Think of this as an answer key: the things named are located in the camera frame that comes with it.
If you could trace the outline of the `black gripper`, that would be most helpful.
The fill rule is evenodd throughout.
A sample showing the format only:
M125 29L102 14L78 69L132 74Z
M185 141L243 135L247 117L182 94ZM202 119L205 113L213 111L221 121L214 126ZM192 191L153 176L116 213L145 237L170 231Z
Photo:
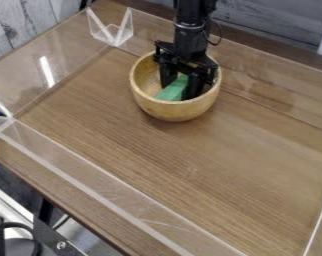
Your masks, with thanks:
M177 78L177 73L188 75L182 99L189 100L201 95L204 83L210 84L216 78L218 64L206 55L209 41L209 22L198 24L174 23L173 41L154 42L153 60L160 68L161 88Z

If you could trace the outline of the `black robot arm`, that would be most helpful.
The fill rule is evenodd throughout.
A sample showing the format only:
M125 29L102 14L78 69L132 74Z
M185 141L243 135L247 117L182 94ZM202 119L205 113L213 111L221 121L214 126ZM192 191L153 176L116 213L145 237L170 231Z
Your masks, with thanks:
M217 0L173 0L173 41L154 42L153 61L158 65L161 88L166 89L184 75L185 86L181 100L190 100L202 93L205 85L212 86L217 78L218 64L206 54L209 41L210 14Z

